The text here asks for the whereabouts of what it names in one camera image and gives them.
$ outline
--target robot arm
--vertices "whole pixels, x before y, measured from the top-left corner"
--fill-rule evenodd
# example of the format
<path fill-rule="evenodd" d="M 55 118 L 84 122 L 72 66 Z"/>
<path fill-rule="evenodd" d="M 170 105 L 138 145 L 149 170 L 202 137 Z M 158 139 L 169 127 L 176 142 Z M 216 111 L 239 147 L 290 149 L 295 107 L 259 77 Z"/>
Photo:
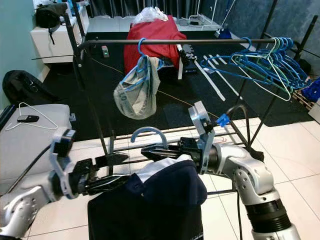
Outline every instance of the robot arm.
<path fill-rule="evenodd" d="M 199 133 L 198 140 L 182 137 L 178 145 L 152 144 L 144 147 L 141 153 L 154 161 L 190 155 L 199 174 L 223 176 L 233 181 L 245 205 L 255 240 L 300 240 L 264 163 L 237 145 L 213 144 L 213 124 L 202 102 L 196 102 L 189 113 Z M 127 181 L 128 175 L 96 177 L 99 168 L 117 165 L 127 159 L 127 155 L 115 153 L 97 157 L 95 165 L 92 159 L 73 164 L 68 154 L 74 133 L 64 129 L 54 137 L 50 154 L 52 172 L 29 177 L 18 190 L 0 197 L 0 240 L 1 236 L 6 236 L 6 240 L 9 239 L 7 236 L 23 237 L 39 209 L 58 201 L 61 196 L 73 199 L 78 194 L 94 195 Z"/>
<path fill-rule="evenodd" d="M 300 240 L 274 187 L 272 173 L 265 164 L 240 146 L 213 144 L 213 124 L 201 102 L 189 108 L 189 113 L 199 133 L 198 141 L 182 137 L 177 146 L 161 149 L 154 144 L 143 148 L 141 153 L 153 160 L 189 154 L 199 174 L 232 180 L 245 205 L 255 240 Z"/>
<path fill-rule="evenodd" d="M 216 162 L 208 170 L 231 179 L 245 205 L 255 240 L 299 240 L 296 227 L 290 222 L 272 173 L 242 147 L 214 144 Z"/>

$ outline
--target white plastic bag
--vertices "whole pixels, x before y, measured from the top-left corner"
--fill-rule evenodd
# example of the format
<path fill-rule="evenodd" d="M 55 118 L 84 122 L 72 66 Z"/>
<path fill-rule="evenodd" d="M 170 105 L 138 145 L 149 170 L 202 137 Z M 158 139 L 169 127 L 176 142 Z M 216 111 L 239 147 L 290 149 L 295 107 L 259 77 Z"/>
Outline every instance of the white plastic bag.
<path fill-rule="evenodd" d="M 153 8 L 145 7 L 135 18 L 133 19 L 133 24 L 153 22 L 155 19 L 160 19 L 162 21 L 168 21 L 168 16 L 160 11 L 158 7 Z"/>

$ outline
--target phone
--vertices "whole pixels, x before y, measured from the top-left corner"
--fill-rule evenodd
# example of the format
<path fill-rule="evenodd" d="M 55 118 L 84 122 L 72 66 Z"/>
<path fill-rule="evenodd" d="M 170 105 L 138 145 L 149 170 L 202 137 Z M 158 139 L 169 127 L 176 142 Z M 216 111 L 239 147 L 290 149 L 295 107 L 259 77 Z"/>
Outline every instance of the phone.
<path fill-rule="evenodd" d="M 18 117 L 18 123 L 35 123 L 39 120 L 39 116 L 35 115 L 21 115 Z"/>

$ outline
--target black carpet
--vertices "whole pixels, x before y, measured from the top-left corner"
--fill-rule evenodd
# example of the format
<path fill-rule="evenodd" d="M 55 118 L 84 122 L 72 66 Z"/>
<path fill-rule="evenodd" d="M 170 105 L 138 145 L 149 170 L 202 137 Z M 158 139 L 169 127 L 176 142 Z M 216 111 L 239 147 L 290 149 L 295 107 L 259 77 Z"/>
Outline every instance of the black carpet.
<path fill-rule="evenodd" d="M 96 37 L 99 39 L 125 39 L 127 34 L 127 32 L 91 32 L 87 34 L 86 39 L 96 39 Z M 213 31 L 188 31 L 184 32 L 184 34 L 187 35 L 188 39 L 214 38 Z M 99 47 L 91 48 L 90 52 L 92 57 L 123 72 L 124 46 L 120 44 L 110 44 L 107 47 L 110 58 L 103 58 Z M 239 44 L 193 45 L 193 48 L 199 59 L 199 63 L 203 59 L 203 55 L 230 55 L 244 49 Z M 123 116 L 114 102 L 113 92 L 118 82 L 120 82 L 124 76 L 113 69 L 90 61 L 88 58 L 84 65 L 86 67 L 85 88 L 91 95 L 98 112 L 104 136 L 110 136 L 110 129 L 113 130 L 113 134 L 119 136 L 131 134 L 136 129 L 144 126 L 153 126 L 164 130 L 192 125 L 188 113 L 189 106 L 160 92 L 156 95 L 157 110 L 153 116 L 144 120 L 133 120 Z M 220 65 L 219 68 L 240 73 L 240 70 L 234 67 L 230 68 L 228 65 Z M 224 76 L 237 91 L 240 90 L 243 82 L 241 78 L 227 74 L 224 74 Z M 166 69 L 159 73 L 159 77 L 161 80 L 160 91 L 190 104 L 202 101 L 207 111 L 217 116 L 225 113 L 235 104 L 237 99 L 237 96 L 217 73 L 213 73 L 211 78 L 226 98 L 226 101 L 222 101 L 218 97 L 201 73 L 185 74 L 182 80 L 177 80 L 177 71 L 174 69 Z M 87 99 L 84 93 L 78 88 L 72 64 L 54 64 L 44 84 L 61 98 L 59 103 L 69 105 L 70 112 L 75 113 L 76 121 L 71 124 L 72 128 L 77 131 L 76 140 L 82 141 L 97 138 L 98 134 L 92 114 L 88 108 Z M 246 83 L 242 96 L 244 99 L 242 103 L 247 105 L 251 118 L 262 117 L 272 99 L 272 95 L 250 81 Z M 243 118 L 241 112 L 234 115 L 234 119 L 240 118 Z M 311 120 L 307 109 L 300 105 L 295 99 L 292 99 L 290 102 L 277 99 L 265 124 L 272 127 Z"/>

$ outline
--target red blanket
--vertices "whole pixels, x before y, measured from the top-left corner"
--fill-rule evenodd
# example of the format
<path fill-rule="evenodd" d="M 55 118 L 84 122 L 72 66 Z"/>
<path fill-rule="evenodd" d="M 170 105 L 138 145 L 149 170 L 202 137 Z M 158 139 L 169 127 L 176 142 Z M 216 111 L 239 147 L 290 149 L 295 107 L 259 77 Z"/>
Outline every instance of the red blanket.
<path fill-rule="evenodd" d="M 186 35 L 178 31 L 172 16 L 168 15 L 168 21 L 156 19 L 153 22 L 135 24 L 129 31 L 126 39 L 176 39 L 185 40 Z M 141 51 L 149 57 L 167 57 L 173 65 L 179 68 L 179 53 L 177 46 L 171 45 L 141 45 Z M 124 71 L 127 74 L 141 57 L 137 45 L 125 45 L 124 47 Z"/>

